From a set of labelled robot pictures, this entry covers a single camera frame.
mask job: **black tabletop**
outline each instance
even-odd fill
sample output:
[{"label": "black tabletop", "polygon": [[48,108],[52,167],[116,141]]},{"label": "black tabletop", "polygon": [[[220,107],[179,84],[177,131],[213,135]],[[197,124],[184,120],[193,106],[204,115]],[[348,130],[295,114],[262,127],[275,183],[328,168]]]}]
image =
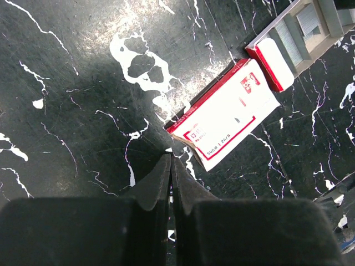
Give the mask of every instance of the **black tabletop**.
[{"label": "black tabletop", "polygon": [[0,0],[0,206],[120,196],[169,148],[220,198],[328,191],[355,171],[353,32],[210,172],[163,129],[289,4]]}]

